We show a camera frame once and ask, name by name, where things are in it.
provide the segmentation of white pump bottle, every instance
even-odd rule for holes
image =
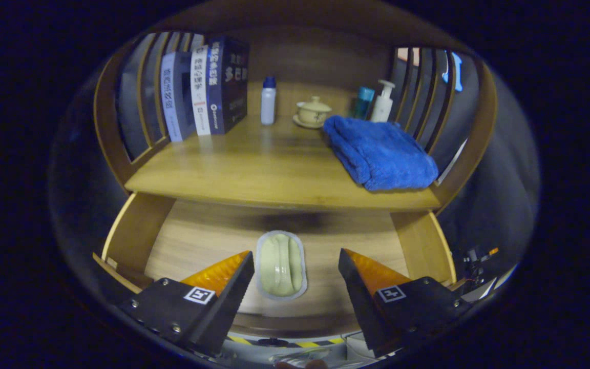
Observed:
[[[382,90],[382,94],[377,96],[375,106],[372,108],[372,115],[370,116],[370,121],[372,122],[387,121],[388,115],[391,114],[391,108],[393,107],[391,90],[395,88],[395,84],[383,79],[380,79],[379,83],[384,85],[384,89]]]

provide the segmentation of dark blue book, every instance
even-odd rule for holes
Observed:
[[[249,44],[228,36],[209,40],[206,107],[211,135],[224,135],[247,115]]]

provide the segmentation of ceramic lid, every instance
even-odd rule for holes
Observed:
[[[313,112],[328,113],[332,111],[332,108],[330,108],[329,105],[320,102],[320,96],[311,96],[311,101],[299,102],[297,105],[302,109],[311,110]]]

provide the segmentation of book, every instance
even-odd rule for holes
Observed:
[[[180,142],[192,134],[195,118],[190,94],[190,52],[176,51],[161,60],[161,101],[170,140]]]
[[[222,36],[209,40],[206,109],[212,135],[223,135],[247,115],[249,44]]]
[[[206,111],[206,56],[208,45],[201,45],[192,52],[190,62],[190,84],[193,114],[197,135],[210,135],[208,112]]]

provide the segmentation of saucer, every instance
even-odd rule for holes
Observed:
[[[297,114],[293,115],[293,121],[295,122],[295,124],[297,124],[300,127],[310,128],[310,129],[318,129],[318,128],[321,128],[321,126],[323,126],[325,124],[325,122],[322,122],[320,124],[305,124],[304,122],[300,121],[300,117],[298,117]]]

